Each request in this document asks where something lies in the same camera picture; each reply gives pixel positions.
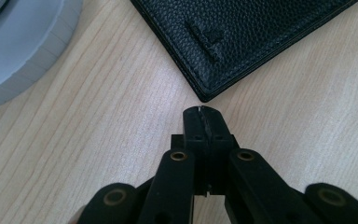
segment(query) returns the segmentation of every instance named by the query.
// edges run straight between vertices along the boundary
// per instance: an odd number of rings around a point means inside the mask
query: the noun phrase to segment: gray object
[[[0,105],[28,89],[57,61],[76,28],[82,3],[8,1],[0,13]]]

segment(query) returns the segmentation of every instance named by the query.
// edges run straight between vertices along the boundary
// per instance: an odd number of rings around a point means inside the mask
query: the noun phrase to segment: wooden table
[[[153,176],[202,105],[130,1],[85,0],[70,46],[0,106],[0,223],[66,223],[101,187]],[[204,104],[293,188],[358,199],[358,3]],[[194,223],[229,223],[223,197]]]

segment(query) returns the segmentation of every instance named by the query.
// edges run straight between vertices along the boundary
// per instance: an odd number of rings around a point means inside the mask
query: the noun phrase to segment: screw hole
[[[127,193],[124,189],[113,189],[103,197],[103,202],[108,206],[116,206],[124,202]]]
[[[237,156],[243,161],[252,161],[255,159],[255,156],[250,152],[239,152]]]
[[[173,152],[171,153],[171,159],[174,161],[184,161],[187,159],[187,155],[184,152]]]
[[[347,202],[345,198],[332,189],[319,189],[318,196],[325,203],[329,203],[334,206],[344,206]]]

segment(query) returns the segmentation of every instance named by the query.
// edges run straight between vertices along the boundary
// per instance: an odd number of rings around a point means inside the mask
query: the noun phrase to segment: black leather wallet
[[[131,0],[208,102],[358,0]]]

